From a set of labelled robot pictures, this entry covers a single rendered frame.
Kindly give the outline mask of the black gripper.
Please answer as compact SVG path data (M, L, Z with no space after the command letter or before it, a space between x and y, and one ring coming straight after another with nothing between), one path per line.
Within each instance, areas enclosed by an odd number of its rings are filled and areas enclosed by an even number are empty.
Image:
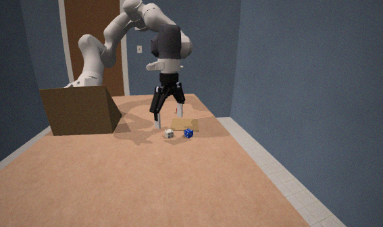
M182 118L182 104L185 102L185 97L182 90L182 83L178 82L178 75L179 73L159 74L161 87L155 87L155 93L149 110L151 113L154 113L155 128L161 129L160 110L165 99L170 95L173 95L177 101L177 116Z

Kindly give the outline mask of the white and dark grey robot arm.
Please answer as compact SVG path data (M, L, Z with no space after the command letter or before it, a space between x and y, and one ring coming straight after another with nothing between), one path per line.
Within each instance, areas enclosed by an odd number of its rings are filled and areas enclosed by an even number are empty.
M180 27L154 3L145 5L141 0L125 0L123 9L125 13L117 16L104 30L105 44L90 34L79 39L78 47L84 58L83 71L76 81L64 88L102 85L104 67L111 68L116 64L118 43L132 27L141 32L148 29L159 32L151 39L151 52L158 59L147 65L147 71L173 74L177 72L170 71L183 69L180 60L192 53L193 44Z

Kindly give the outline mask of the blue die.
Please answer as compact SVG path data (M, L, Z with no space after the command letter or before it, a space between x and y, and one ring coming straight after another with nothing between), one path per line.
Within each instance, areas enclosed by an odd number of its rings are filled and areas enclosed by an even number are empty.
M184 131L184 136L187 137L187 138L190 138L193 136L193 130L191 129L187 129Z

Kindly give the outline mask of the white die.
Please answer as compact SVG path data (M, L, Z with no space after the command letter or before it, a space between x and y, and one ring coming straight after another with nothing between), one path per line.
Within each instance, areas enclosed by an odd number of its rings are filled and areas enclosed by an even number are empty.
M165 136L166 136L167 138L172 138L172 137L174 137L174 131L171 130L171 129L167 129L167 130L165 130Z

